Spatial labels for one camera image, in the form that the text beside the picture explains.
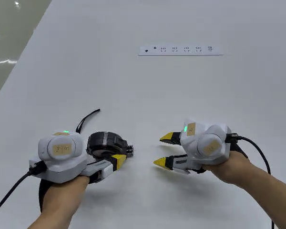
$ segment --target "electrical outlet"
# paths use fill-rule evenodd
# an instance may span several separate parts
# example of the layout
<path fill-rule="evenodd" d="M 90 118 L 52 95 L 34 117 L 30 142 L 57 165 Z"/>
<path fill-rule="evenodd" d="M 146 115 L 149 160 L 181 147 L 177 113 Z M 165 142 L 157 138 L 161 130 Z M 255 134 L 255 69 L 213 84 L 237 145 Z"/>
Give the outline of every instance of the electrical outlet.
<path fill-rule="evenodd" d="M 139 56 L 220 56 L 212 45 L 146 45 L 140 47 Z"/>

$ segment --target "socket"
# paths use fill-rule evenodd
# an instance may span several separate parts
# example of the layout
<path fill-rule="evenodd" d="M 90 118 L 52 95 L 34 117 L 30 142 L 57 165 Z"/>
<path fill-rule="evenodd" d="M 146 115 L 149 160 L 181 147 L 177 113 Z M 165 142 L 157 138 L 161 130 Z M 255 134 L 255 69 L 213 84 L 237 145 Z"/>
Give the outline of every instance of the socket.
<path fill-rule="evenodd" d="M 212 45 L 146 45 L 140 47 L 139 56 L 221 56 Z"/>

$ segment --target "paper label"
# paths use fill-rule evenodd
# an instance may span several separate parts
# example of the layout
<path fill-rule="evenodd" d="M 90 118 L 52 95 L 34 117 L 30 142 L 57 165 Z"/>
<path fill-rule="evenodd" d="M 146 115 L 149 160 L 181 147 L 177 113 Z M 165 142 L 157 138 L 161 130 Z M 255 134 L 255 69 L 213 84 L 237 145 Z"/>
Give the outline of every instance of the paper label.
<path fill-rule="evenodd" d="M 52 147 L 54 156 L 69 155 L 72 152 L 71 144 L 54 145 Z"/>
<path fill-rule="evenodd" d="M 187 136 L 193 136 L 195 135 L 195 130 L 196 130 L 196 123 L 189 123 L 187 125 Z"/>
<path fill-rule="evenodd" d="M 53 135 L 58 136 L 58 135 L 64 135 L 64 136 L 68 136 L 70 135 L 69 133 L 64 133 L 64 132 L 56 132 Z"/>
<path fill-rule="evenodd" d="M 210 156 L 214 151 L 216 151 L 220 147 L 219 142 L 213 140 L 210 144 L 204 147 L 204 154 Z"/>

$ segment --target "floor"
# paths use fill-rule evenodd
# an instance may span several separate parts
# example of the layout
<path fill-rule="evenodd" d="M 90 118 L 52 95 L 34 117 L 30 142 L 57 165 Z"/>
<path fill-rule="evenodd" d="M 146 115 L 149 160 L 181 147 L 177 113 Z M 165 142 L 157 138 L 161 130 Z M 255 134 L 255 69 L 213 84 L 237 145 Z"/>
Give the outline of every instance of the floor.
<path fill-rule="evenodd" d="M 51 0 L 0 0 L 0 89 Z"/>

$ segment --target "black cable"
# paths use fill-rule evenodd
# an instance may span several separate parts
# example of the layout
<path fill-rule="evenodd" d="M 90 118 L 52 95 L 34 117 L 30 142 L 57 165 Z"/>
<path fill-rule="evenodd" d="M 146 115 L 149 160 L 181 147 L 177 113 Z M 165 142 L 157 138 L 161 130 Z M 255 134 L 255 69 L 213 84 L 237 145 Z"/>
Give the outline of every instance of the black cable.
<path fill-rule="evenodd" d="M 267 173 L 271 175 L 271 170 L 270 170 L 269 163 L 268 163 L 267 158 L 265 157 L 263 151 L 260 149 L 260 147 L 258 147 L 258 145 L 254 141 L 250 140 L 249 138 L 246 138 L 246 137 L 243 137 L 243 136 L 236 136 L 236 139 L 237 140 L 247 141 L 247 142 L 251 143 L 258 150 L 259 154 L 262 156 L 262 158 L 263 158 L 263 160 L 265 162 L 265 165 L 266 165 L 266 168 L 267 168 Z M 273 221 L 271 221 L 271 229 L 274 229 L 274 228 L 275 228 L 275 224 L 274 224 Z"/>
<path fill-rule="evenodd" d="M 11 187 L 11 189 L 8 191 L 8 193 L 3 197 L 3 199 L 0 201 L 0 208 L 4 204 L 4 202 L 10 197 L 10 195 L 13 193 L 13 191 L 17 188 L 17 186 L 24 181 L 25 178 L 31 176 L 31 175 L 37 175 L 39 173 L 44 172 L 47 169 L 46 164 L 43 161 L 37 162 L 34 165 L 32 165 L 29 168 L 29 171 L 23 175 L 14 185 Z"/>
<path fill-rule="evenodd" d="M 92 115 L 92 114 L 94 114 L 94 113 L 96 113 L 96 112 L 99 112 L 99 111 L 101 111 L 100 109 L 97 109 L 97 110 L 95 110 L 95 111 L 92 111 L 90 114 L 88 114 L 87 116 L 85 116 L 81 121 L 80 121 L 80 123 L 78 124 L 78 126 L 76 127 L 76 130 L 75 130 L 75 132 L 76 133 L 81 133 L 81 131 L 82 131 L 82 125 L 83 125 L 83 123 L 84 123 L 84 121 L 86 120 L 86 118 L 88 118 L 90 115 Z"/>
<path fill-rule="evenodd" d="M 25 175 L 23 175 L 11 189 L 8 191 L 8 193 L 4 196 L 4 198 L 0 201 L 0 208 L 4 204 L 4 202 L 9 198 L 9 196 L 13 193 L 13 191 L 17 188 L 17 186 L 27 177 L 31 175 L 31 172 L 27 172 Z"/>

